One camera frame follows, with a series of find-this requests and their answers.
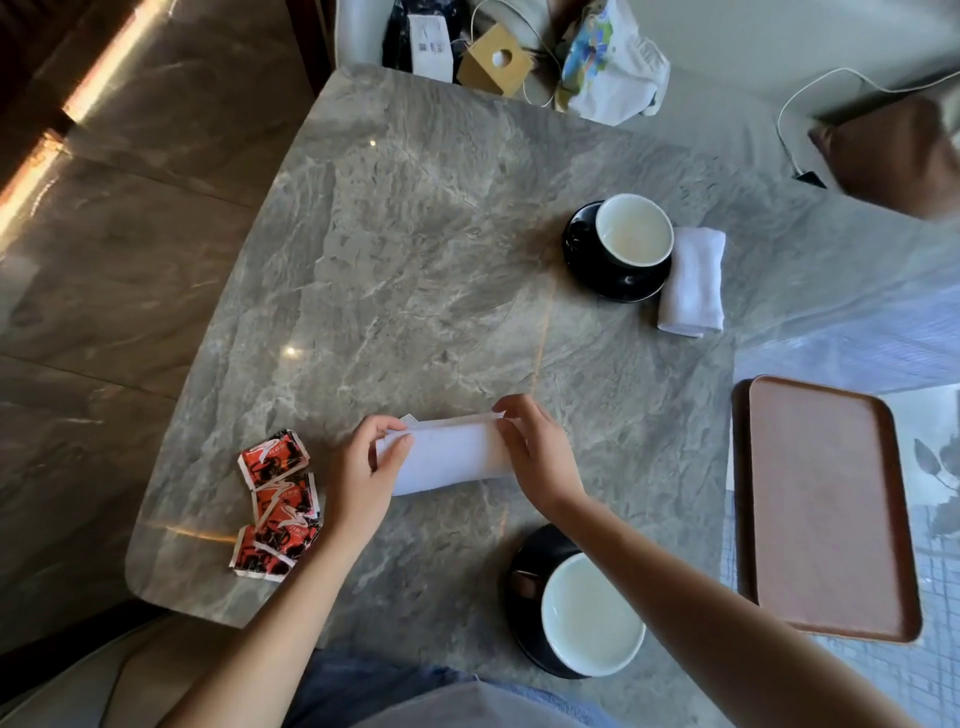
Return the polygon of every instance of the tile floor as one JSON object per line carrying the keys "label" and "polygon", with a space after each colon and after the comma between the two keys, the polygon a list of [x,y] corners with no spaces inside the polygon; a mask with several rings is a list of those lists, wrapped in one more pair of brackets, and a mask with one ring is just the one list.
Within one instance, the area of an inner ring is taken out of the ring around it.
{"label": "tile floor", "polygon": [[0,201],[0,652],[130,598],[160,440],[312,102],[279,0],[94,0],[0,117],[0,171],[77,122]]}

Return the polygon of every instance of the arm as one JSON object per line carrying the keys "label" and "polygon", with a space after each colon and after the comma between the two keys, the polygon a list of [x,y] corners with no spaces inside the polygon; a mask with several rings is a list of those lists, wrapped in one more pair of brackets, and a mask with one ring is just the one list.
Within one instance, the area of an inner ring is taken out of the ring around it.
{"label": "arm", "polygon": [[383,521],[413,437],[397,440],[374,472],[371,443],[393,417],[368,417],[341,450],[326,486],[324,525],[220,663],[160,723],[162,728],[265,728],[283,721],[334,599]]}
{"label": "arm", "polygon": [[607,575],[660,643],[740,728],[915,728],[810,638],[634,531],[584,492],[563,429],[527,395],[493,408],[524,494]]}

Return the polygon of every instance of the brown tray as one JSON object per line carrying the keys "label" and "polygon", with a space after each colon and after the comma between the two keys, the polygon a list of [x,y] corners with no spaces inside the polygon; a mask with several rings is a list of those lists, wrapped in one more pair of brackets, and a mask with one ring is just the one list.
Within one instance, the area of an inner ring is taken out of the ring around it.
{"label": "brown tray", "polygon": [[734,410],[749,428],[738,428],[748,456],[736,484],[748,592],[808,632],[916,640],[923,617],[887,405],[777,376],[739,392]]}

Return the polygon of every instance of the white cable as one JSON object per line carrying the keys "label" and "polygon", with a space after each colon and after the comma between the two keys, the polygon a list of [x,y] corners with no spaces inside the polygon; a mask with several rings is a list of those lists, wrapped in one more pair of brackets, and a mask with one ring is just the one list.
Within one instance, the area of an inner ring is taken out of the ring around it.
{"label": "white cable", "polygon": [[800,94],[802,94],[812,85],[821,82],[827,76],[832,76],[834,73],[840,73],[841,71],[853,74],[858,79],[860,79],[860,81],[863,81],[865,84],[871,85],[873,88],[875,88],[877,91],[880,91],[881,93],[910,93],[911,91],[923,91],[925,88],[930,88],[932,85],[942,84],[944,81],[949,81],[954,76],[960,76],[960,71],[953,71],[953,73],[948,73],[942,79],[938,79],[937,81],[931,81],[929,84],[910,86],[908,88],[885,88],[884,86],[881,86],[880,84],[874,81],[871,81],[859,71],[853,68],[847,68],[846,66],[844,66],[843,68],[834,68],[833,70],[830,70],[827,73],[824,73],[818,76],[809,84],[805,85],[799,91],[794,93],[793,96],[791,96],[789,99],[787,99],[786,103],[780,107],[780,113],[777,114],[777,139],[780,140],[780,146],[783,147],[783,151],[786,152],[787,158],[790,159],[790,164],[793,166],[793,171],[796,172],[798,176],[803,174],[804,172],[797,165],[797,161],[794,159],[793,154],[790,152],[790,147],[787,146],[786,141],[783,139],[783,133],[780,131],[780,121],[783,118],[783,112],[786,111],[786,108],[790,105],[791,101],[793,101],[795,98],[800,96]]}
{"label": "white cable", "polygon": [[[467,48],[473,45],[473,42],[474,42],[473,20],[477,16],[477,11],[480,10],[484,5],[486,5],[490,1],[491,0],[480,0],[480,2],[477,3],[476,7],[473,9],[473,12],[470,14],[470,40],[467,43]],[[506,7],[510,8],[510,10],[516,13],[517,17],[519,17],[520,20],[522,20],[524,23],[527,24],[527,27],[530,28],[531,31],[533,31],[534,35],[537,37],[537,40],[540,41],[540,46],[543,48],[543,51],[546,53],[546,55],[548,55],[551,59],[553,59],[554,63],[557,64],[557,70],[560,71],[560,75],[562,76],[564,74],[564,67],[561,65],[557,57],[553,55],[553,51],[547,48],[546,43],[543,42],[543,38],[540,36],[540,32],[536,28],[534,28],[534,24],[531,23],[529,20],[527,20],[526,17],[524,17],[522,12],[517,10],[510,3],[506,2],[506,0],[493,0],[493,2],[499,3],[500,5],[505,5]],[[530,104],[530,106],[535,106],[535,104],[530,100],[530,97],[527,96],[527,80],[526,79],[523,79],[523,84],[520,86],[520,88],[523,91],[523,98],[527,100],[527,103]],[[541,105],[540,108],[546,109],[546,107],[550,106],[550,104],[553,103],[553,97],[556,95],[557,95],[557,88],[554,86],[553,93],[550,94],[550,98],[547,99],[546,104]]]}

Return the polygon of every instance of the wet towel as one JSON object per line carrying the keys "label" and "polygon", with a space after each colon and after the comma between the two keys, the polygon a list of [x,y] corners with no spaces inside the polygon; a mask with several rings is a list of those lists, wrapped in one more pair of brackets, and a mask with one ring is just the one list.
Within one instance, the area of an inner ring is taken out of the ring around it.
{"label": "wet towel", "polygon": [[661,331],[700,338],[723,330],[720,261],[726,245],[727,235],[721,231],[675,230],[670,278],[660,294]]}
{"label": "wet towel", "polygon": [[395,496],[509,475],[510,453],[494,424],[502,416],[491,412],[421,423],[408,415],[402,418],[408,429],[376,441],[376,462],[394,440],[412,432],[414,445],[396,477]]}

